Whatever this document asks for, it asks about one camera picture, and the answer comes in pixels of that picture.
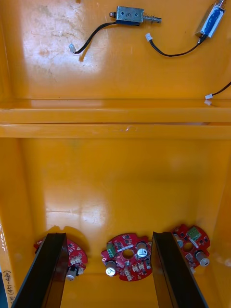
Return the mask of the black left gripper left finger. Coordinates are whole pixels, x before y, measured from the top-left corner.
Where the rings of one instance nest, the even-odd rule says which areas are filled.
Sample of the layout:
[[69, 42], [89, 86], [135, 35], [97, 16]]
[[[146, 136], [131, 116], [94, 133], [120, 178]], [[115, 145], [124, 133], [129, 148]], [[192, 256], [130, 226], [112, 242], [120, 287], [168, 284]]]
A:
[[35, 255], [12, 307], [59, 308], [68, 262], [66, 234], [47, 234]]

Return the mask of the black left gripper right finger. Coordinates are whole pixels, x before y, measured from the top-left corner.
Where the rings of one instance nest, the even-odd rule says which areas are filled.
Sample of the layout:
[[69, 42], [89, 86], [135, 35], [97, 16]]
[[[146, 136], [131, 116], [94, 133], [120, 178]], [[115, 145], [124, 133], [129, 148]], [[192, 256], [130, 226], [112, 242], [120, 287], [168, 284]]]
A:
[[153, 233], [151, 266], [160, 308], [208, 307], [172, 233]]

